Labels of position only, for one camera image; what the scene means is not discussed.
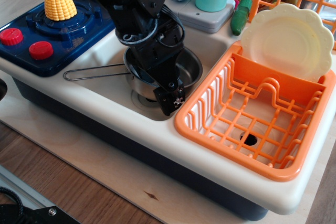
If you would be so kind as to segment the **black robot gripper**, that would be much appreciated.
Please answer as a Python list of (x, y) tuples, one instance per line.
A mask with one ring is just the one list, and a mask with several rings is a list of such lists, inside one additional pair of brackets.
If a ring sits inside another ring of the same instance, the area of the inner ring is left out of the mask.
[(124, 56), (127, 68), (145, 81), (156, 82), (156, 101), (169, 116), (185, 102), (185, 87), (175, 70), (177, 57), (184, 50), (183, 25), (174, 14), (161, 14), (159, 19), (122, 15), (115, 17), (114, 23), (119, 42), (128, 47)]

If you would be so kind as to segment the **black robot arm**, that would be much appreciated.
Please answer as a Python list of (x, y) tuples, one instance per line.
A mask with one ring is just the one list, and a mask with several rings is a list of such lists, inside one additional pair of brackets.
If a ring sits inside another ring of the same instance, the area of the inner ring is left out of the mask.
[(115, 34), (127, 46), (124, 62), (157, 84), (153, 93), (165, 115), (185, 101), (176, 60), (184, 50), (185, 29), (165, 0), (97, 0), (110, 14)]

